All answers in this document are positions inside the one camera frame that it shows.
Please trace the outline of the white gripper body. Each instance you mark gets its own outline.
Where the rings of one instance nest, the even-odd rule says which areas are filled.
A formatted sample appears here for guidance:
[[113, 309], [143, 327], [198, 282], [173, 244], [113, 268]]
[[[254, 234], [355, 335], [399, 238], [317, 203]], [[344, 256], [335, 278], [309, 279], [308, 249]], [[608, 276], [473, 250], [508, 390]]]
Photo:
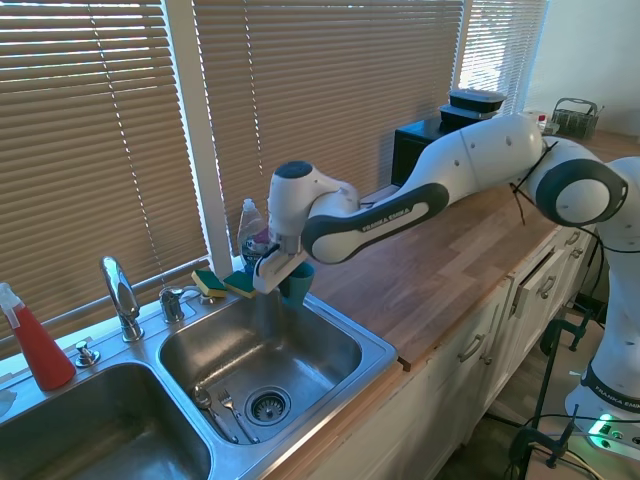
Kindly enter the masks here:
[[253, 287], [262, 294], [276, 289], [308, 257], [299, 236], [277, 236], [256, 262]]

